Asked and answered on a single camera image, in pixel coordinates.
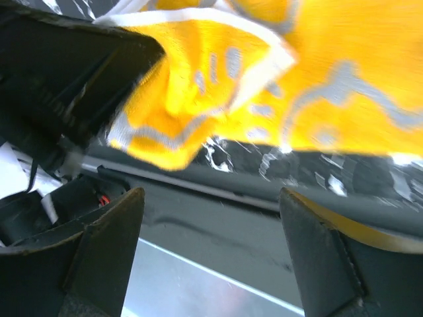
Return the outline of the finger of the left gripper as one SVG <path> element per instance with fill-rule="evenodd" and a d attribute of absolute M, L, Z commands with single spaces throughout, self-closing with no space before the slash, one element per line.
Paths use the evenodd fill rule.
<path fill-rule="evenodd" d="M 1 139 L 85 151 L 162 55 L 148 36 L 1 7 Z"/>

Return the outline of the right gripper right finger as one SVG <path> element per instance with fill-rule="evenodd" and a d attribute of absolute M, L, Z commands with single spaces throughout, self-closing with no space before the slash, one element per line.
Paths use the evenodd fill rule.
<path fill-rule="evenodd" d="M 422 315 L 422 239 L 354 221 L 286 188 L 280 217 L 306 316 Z"/>

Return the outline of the grey orange towel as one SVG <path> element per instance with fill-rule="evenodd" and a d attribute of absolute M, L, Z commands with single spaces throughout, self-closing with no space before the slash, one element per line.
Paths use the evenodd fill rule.
<path fill-rule="evenodd" d="M 180 170 L 213 136 L 422 157 L 421 1 L 120 1 L 95 22 L 165 52 L 106 138 L 136 159 Z"/>

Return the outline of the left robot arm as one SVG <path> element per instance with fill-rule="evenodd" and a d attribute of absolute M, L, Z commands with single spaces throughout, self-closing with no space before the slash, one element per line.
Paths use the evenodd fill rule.
<path fill-rule="evenodd" d="M 162 53 L 148 36 L 1 2 L 2 243 L 47 223 L 31 208 L 40 196 L 13 149 L 70 177 Z"/>

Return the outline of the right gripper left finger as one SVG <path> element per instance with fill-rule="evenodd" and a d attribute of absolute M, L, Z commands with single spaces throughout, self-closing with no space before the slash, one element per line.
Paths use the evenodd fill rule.
<path fill-rule="evenodd" d="M 2 316 L 120 316 L 144 212 L 134 188 L 1 249 Z"/>

